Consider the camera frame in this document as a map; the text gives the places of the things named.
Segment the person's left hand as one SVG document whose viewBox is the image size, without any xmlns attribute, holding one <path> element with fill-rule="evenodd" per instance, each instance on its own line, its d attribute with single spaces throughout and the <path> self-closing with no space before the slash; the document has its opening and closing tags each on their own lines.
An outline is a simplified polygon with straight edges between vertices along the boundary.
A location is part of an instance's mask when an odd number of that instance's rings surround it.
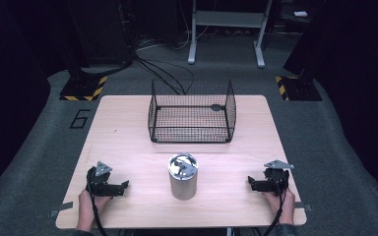
<svg viewBox="0 0 378 236">
<path fill-rule="evenodd" d="M 96 206 L 99 213 L 103 212 L 105 205 L 111 200 L 111 197 L 95 197 L 91 199 L 88 191 L 83 190 L 79 195 L 79 218 L 77 227 L 93 229 L 95 224 L 95 214 L 93 206 Z"/>
</svg>

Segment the white metal stand frame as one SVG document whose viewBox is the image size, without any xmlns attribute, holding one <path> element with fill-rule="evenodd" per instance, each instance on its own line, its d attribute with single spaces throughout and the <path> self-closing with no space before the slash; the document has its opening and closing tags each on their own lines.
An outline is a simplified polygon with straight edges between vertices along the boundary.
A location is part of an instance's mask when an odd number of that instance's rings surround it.
<svg viewBox="0 0 378 236">
<path fill-rule="evenodd" d="M 273 0 L 266 0 L 266 8 L 262 13 L 201 11 L 197 9 L 197 0 L 192 0 L 192 35 L 187 62 L 193 65 L 197 52 L 197 26 L 230 27 L 259 29 L 257 39 L 253 42 L 256 55 L 256 64 L 260 69 L 265 67 L 262 41 Z"/>
</svg>

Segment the grey tape strip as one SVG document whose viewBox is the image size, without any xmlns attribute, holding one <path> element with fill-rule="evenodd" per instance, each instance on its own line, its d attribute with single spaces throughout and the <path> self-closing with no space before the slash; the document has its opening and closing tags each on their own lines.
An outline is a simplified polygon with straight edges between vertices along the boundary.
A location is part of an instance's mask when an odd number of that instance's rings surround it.
<svg viewBox="0 0 378 236">
<path fill-rule="evenodd" d="M 305 212 L 313 210 L 311 205 L 305 204 L 303 202 L 295 202 L 295 208 L 303 208 Z"/>
<path fill-rule="evenodd" d="M 49 217 L 56 217 L 60 211 L 62 210 L 66 210 L 66 209 L 69 209 L 69 208 L 72 208 L 73 207 L 73 202 L 68 202 L 68 203 L 64 203 L 62 205 L 60 205 L 58 208 L 56 209 L 52 209 L 50 212 L 49 212 Z"/>
</svg>

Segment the black base with hazard stripes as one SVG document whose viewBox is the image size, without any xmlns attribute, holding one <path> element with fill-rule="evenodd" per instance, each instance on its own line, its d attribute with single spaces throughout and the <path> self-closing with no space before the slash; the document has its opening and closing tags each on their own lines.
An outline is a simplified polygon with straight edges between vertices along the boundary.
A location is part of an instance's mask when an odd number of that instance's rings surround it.
<svg viewBox="0 0 378 236">
<path fill-rule="evenodd" d="M 321 101 L 322 97 L 313 82 L 303 82 L 297 77 L 276 76 L 282 99 L 285 101 Z"/>
<path fill-rule="evenodd" d="M 102 92 L 107 77 L 90 77 L 84 79 L 70 78 L 61 90 L 59 99 L 69 101 L 96 100 Z"/>
</svg>

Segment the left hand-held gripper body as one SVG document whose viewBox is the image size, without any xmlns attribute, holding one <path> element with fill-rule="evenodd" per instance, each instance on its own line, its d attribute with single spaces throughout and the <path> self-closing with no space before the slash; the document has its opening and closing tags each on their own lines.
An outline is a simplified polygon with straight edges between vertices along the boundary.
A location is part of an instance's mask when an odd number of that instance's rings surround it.
<svg viewBox="0 0 378 236">
<path fill-rule="evenodd" d="M 110 191 L 115 189 L 108 183 L 111 167 L 99 161 L 87 173 L 87 191 L 97 197 L 111 197 Z"/>
</svg>

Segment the dark equipment cabinet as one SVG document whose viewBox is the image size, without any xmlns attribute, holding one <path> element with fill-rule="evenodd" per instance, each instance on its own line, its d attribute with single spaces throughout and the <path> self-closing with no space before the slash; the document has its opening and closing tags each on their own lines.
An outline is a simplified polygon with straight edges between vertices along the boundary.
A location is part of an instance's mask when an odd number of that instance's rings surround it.
<svg viewBox="0 0 378 236">
<path fill-rule="evenodd" d="M 66 0 L 87 63 L 127 68 L 131 43 L 121 0 Z"/>
</svg>

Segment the silver metal canister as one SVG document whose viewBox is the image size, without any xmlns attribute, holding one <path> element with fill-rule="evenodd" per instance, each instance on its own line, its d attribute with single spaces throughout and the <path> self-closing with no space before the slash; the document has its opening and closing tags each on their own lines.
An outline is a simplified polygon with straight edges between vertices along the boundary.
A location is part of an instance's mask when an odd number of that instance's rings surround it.
<svg viewBox="0 0 378 236">
<path fill-rule="evenodd" d="M 192 199 L 197 192 L 198 161 L 190 153 L 179 153 L 168 161 L 168 174 L 172 195 L 180 200 Z"/>
</svg>

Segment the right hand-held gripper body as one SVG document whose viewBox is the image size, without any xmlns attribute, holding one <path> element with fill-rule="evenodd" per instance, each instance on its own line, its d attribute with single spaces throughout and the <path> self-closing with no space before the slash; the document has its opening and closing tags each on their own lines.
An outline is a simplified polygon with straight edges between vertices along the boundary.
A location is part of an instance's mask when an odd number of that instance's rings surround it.
<svg viewBox="0 0 378 236">
<path fill-rule="evenodd" d="M 263 192 L 279 196 L 288 187 L 289 171 L 294 168 L 294 165 L 276 159 L 266 163 L 265 167 L 266 183 Z"/>
</svg>

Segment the person's right hand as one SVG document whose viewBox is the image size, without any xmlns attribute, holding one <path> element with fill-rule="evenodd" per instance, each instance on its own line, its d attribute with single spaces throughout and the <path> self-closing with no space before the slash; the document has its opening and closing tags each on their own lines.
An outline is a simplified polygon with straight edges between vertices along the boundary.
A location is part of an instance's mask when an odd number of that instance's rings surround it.
<svg viewBox="0 0 378 236">
<path fill-rule="evenodd" d="M 282 210 L 278 224 L 292 225 L 294 223 L 295 194 L 290 189 L 286 189 L 278 197 L 268 192 L 263 193 L 263 196 L 269 203 L 273 214 L 277 214 L 279 209 Z"/>
</svg>

